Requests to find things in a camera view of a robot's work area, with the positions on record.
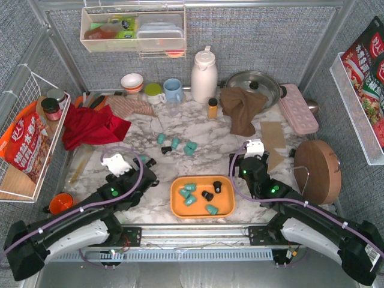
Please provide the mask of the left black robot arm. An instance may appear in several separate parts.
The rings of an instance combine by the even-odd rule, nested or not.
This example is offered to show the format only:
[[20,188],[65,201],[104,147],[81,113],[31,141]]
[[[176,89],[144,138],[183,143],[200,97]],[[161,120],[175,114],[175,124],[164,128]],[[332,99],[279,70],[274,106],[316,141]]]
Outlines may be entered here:
[[25,280],[52,259],[87,246],[115,245],[123,235],[116,213],[139,204],[143,194],[159,181],[150,169],[108,175],[106,184],[72,208],[45,220],[12,224],[4,256],[15,281]]

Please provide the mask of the orange plastic tray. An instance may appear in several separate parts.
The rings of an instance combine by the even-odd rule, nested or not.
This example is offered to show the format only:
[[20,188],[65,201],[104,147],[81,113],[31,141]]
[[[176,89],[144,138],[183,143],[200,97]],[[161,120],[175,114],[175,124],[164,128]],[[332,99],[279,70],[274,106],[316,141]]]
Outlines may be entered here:
[[229,178],[195,175],[176,178],[170,188],[170,208],[179,218],[223,218],[235,210]]

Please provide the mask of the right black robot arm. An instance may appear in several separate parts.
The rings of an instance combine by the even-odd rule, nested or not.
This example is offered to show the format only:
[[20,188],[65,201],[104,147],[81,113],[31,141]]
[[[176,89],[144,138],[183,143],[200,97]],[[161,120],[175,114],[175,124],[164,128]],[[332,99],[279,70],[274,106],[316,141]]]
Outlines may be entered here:
[[292,187],[267,173],[268,154],[245,157],[232,153],[229,176],[239,168],[250,195],[240,196],[277,214],[272,237],[307,246],[339,263],[359,284],[370,286],[383,267],[383,238],[369,221],[356,223],[305,200]]

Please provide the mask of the brown cloth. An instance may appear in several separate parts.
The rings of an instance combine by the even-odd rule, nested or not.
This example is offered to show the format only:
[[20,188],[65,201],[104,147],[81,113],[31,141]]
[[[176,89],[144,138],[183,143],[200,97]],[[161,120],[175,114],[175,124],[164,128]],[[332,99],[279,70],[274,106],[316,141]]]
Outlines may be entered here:
[[229,116],[232,120],[230,133],[244,137],[254,135],[256,130],[251,122],[262,111],[267,101],[267,96],[240,87],[222,88],[220,106],[223,115]]

